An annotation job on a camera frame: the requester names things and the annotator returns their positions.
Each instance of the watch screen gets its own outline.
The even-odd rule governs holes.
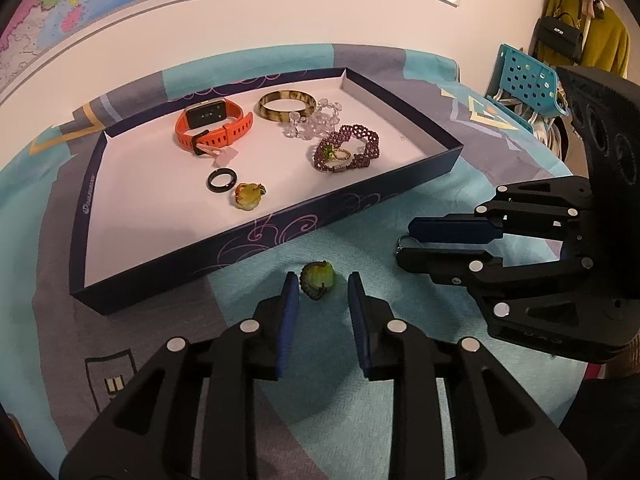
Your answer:
[[[218,101],[186,112],[189,128],[201,128],[226,119],[226,103]]]

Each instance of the black handbag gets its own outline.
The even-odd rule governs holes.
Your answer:
[[[538,41],[558,54],[571,59],[576,63],[582,60],[582,32],[580,31],[580,18],[578,26],[575,26],[573,17],[568,12],[560,14],[562,1],[558,3],[552,16],[545,16],[538,20]],[[581,14],[581,1],[578,1],[578,14]],[[569,16],[573,26],[563,22],[562,16]]]

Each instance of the silver screw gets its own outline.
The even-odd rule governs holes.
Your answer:
[[[507,317],[509,315],[509,310],[509,305],[501,301],[500,303],[496,303],[494,306],[494,316]]]
[[[392,319],[386,324],[390,332],[401,334],[406,330],[406,323],[402,319]]]
[[[483,267],[484,263],[482,263],[480,260],[473,260],[469,264],[469,270],[471,270],[472,272],[479,272]]]
[[[472,337],[465,337],[460,345],[467,352],[477,352],[480,349],[480,342]]]
[[[174,337],[166,342],[166,347],[171,352],[179,352],[180,350],[183,350],[185,346],[187,346],[187,342],[181,337]]]
[[[240,323],[240,330],[242,330],[245,334],[251,334],[257,331],[260,328],[260,323],[258,323],[255,319],[245,319],[242,323]]]

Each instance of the yellow green sweater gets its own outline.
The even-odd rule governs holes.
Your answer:
[[[560,0],[549,0],[545,16],[551,16]],[[578,0],[563,0],[560,12],[568,12],[578,23]],[[560,18],[573,25],[568,16]],[[582,17],[580,29],[584,31],[586,19]],[[561,56],[548,46],[538,43],[538,60],[551,66],[572,65],[573,61]],[[596,66],[616,75],[626,77],[629,62],[629,33],[617,14],[610,8],[604,10],[603,20],[591,20],[591,28],[582,53],[582,66]]]

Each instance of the purple beaded bracelet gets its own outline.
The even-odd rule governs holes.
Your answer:
[[[341,148],[341,146],[351,139],[364,140],[364,152],[355,153],[353,160],[349,164],[338,164],[336,166],[328,166],[328,160],[345,160],[336,156],[336,152],[343,152],[349,158],[349,152]],[[376,132],[368,130],[362,124],[344,124],[338,132],[332,132],[329,136],[320,141],[314,154],[314,168],[318,171],[331,171],[338,173],[339,171],[357,170],[358,168],[366,168],[372,158],[380,156],[380,147],[378,145],[380,138]]]

